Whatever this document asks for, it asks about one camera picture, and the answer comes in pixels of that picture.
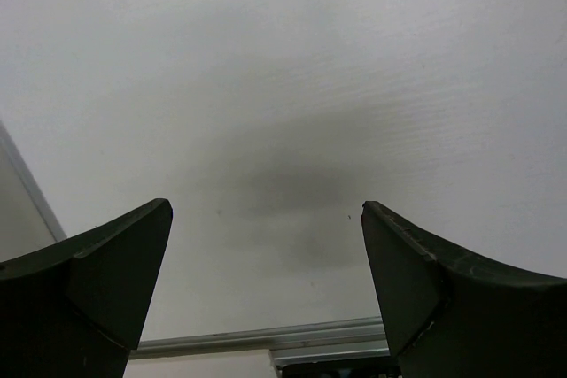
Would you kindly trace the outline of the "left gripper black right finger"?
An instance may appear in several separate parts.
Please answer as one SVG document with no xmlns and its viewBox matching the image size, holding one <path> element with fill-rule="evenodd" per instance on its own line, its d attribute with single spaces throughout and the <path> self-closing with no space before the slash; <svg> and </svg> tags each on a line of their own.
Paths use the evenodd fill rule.
<svg viewBox="0 0 567 378">
<path fill-rule="evenodd" d="M 403 376 L 565 376 L 565 279 L 479 255 L 376 201 L 361 225 Z"/>
</svg>

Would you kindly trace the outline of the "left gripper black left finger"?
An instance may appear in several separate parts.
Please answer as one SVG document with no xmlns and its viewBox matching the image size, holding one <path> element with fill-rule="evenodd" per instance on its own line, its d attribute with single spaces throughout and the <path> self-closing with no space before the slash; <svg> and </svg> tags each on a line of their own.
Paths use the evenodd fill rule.
<svg viewBox="0 0 567 378">
<path fill-rule="evenodd" d="M 1 265 L 3 377 L 121 377 L 138 347 L 173 222 L 154 199 Z"/>
</svg>

